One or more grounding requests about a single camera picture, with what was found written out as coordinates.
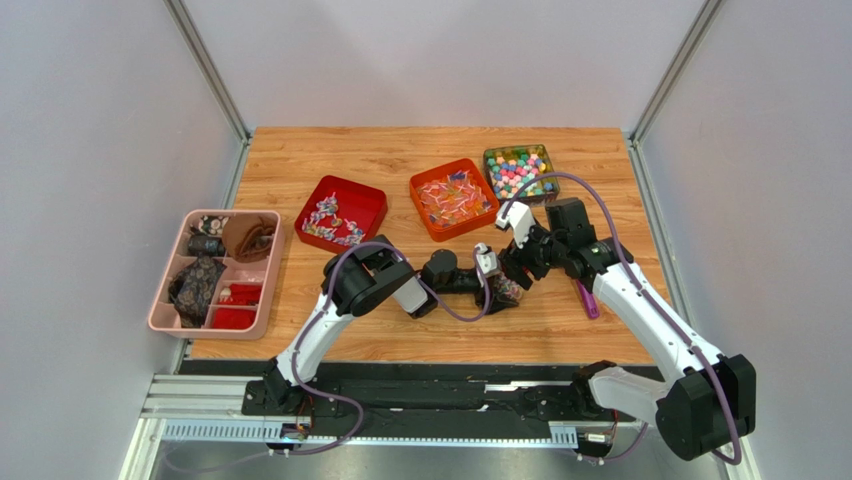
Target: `wooden tabletop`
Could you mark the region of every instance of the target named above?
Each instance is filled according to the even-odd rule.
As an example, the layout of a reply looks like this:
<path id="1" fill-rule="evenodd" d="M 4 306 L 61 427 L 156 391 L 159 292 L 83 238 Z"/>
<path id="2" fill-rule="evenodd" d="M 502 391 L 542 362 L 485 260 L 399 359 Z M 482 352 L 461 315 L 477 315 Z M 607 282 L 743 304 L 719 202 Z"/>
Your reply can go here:
<path id="1" fill-rule="evenodd" d="M 459 267 L 473 265 L 477 242 L 500 251 L 511 234 L 485 227 L 443 243 L 433 242 L 409 197 L 409 178 L 459 158 L 477 164 L 487 148 L 542 143 L 557 170 L 586 179 L 612 212 L 622 243 L 645 275 L 667 297 L 662 270 L 622 134 L 616 129 L 573 128 L 259 128 L 236 197 L 236 209 L 281 214 L 287 244 L 278 275 L 266 335 L 256 341 L 197 340 L 193 358 L 267 359 L 293 340 L 316 304 L 323 266 L 332 257 L 303 244 L 293 222 L 319 180 L 328 174 L 383 190 L 388 214 L 379 229 L 411 260 L 423 266 L 433 251 L 450 249 Z M 580 197 L 597 228 L 609 236 L 603 215 L 581 187 L 561 180 L 560 198 Z M 544 221 L 541 208 L 534 209 Z M 476 313 L 471 295 L 446 295 L 453 309 Z M 326 360 L 394 362 L 479 362 L 523 364 L 651 363 L 627 327 L 608 309 L 586 317 L 574 282 L 554 270 L 525 292 L 521 306 L 475 323 L 452 319 L 437 309 L 413 320 L 386 301 L 356 319 Z"/>

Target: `red container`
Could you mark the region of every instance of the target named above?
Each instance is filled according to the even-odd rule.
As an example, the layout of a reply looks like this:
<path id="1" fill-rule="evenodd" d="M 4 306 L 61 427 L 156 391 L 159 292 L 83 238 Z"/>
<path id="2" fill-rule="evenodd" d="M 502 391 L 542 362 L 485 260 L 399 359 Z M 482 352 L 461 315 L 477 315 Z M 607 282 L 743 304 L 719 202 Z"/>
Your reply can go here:
<path id="1" fill-rule="evenodd" d="M 367 241 L 379 232 L 379 225 L 388 213 L 388 197 L 385 192 L 355 183 L 344 178 L 326 175 L 322 177 L 314 193 L 308 198 L 299 216 L 296 217 L 296 235 L 302 242 L 313 245 L 329 252 L 342 253 L 349 247 L 329 242 L 324 238 L 311 235 L 302 231 L 302 223 L 311 217 L 311 213 L 317 210 L 317 202 L 335 194 L 337 197 L 338 218 L 354 221 L 358 228 L 364 231 L 364 240 Z M 325 218 L 320 225 L 331 226 L 331 219 Z"/>
<path id="2" fill-rule="evenodd" d="M 442 228 L 429 221 L 429 214 L 423 208 L 423 203 L 420 201 L 420 195 L 417 194 L 417 187 L 424 183 L 431 182 L 432 180 L 446 178 L 447 175 L 452 175 L 459 170 L 468 170 L 470 172 L 469 178 L 482 189 L 482 193 L 485 194 L 485 198 L 487 198 L 488 202 L 491 203 L 491 210 L 483 215 L 469 218 L 451 227 Z M 463 233 L 476 230 L 477 228 L 484 227 L 489 224 L 493 225 L 497 220 L 497 210 L 500 208 L 497 196 L 491 191 L 491 187 L 488 185 L 488 182 L 485 181 L 485 177 L 482 176 L 482 172 L 476 168 L 476 164 L 474 164 L 473 160 L 469 158 L 462 158 L 461 160 L 445 163 L 440 167 L 435 167 L 431 170 L 418 173 L 411 177 L 411 181 L 408 182 L 408 190 L 411 194 L 411 201 L 414 202 L 414 207 L 417 209 L 417 213 L 420 214 L 420 219 L 423 220 L 423 224 L 426 225 L 426 231 L 429 232 L 429 236 L 432 237 L 432 240 L 435 240 L 436 242 L 443 242 L 453 237 L 458 237 Z"/>

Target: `pink organizer tray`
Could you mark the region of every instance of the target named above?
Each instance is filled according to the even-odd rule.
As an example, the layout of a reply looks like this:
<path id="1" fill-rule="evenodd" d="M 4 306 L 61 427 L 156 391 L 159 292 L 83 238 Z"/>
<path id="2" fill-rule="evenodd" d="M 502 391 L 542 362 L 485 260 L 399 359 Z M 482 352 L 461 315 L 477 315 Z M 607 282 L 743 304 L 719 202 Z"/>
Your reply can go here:
<path id="1" fill-rule="evenodd" d="M 253 263 L 239 263 L 227 256 L 214 257 L 225 264 L 225 271 L 216 284 L 213 302 L 207 312 L 207 321 L 201 328 L 182 328 L 180 316 L 174 305 L 169 302 L 169 284 L 178 272 L 195 261 L 196 257 L 187 252 L 190 225 L 195 224 L 204 215 L 235 217 L 238 215 L 262 215 L 275 220 L 275 233 L 272 239 L 272 250 L 264 260 Z M 257 340 L 266 333 L 269 320 L 269 310 L 278 280 L 278 267 L 281 265 L 281 255 L 284 250 L 284 235 L 281 231 L 281 216 L 271 210 L 195 210 L 183 220 L 183 226 L 178 233 L 166 273 L 160 281 L 157 297 L 148 316 L 148 326 L 158 332 L 165 332 L 179 338 L 224 338 L 229 340 Z M 219 292 L 232 284 L 262 285 L 260 302 L 256 306 L 217 305 Z M 252 310 L 257 312 L 254 323 L 244 330 L 229 330 L 211 328 L 213 316 L 220 308 L 236 310 Z"/>

